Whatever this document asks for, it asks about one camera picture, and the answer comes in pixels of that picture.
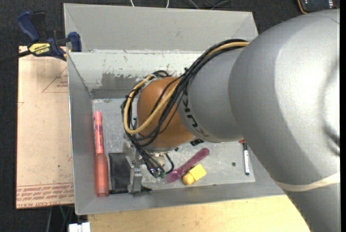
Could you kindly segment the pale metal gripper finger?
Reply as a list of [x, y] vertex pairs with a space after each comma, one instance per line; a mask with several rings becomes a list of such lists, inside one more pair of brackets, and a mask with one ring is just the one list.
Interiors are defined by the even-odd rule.
[[140, 167], [133, 167], [130, 173], [130, 193], [140, 193], [142, 189], [142, 172]]

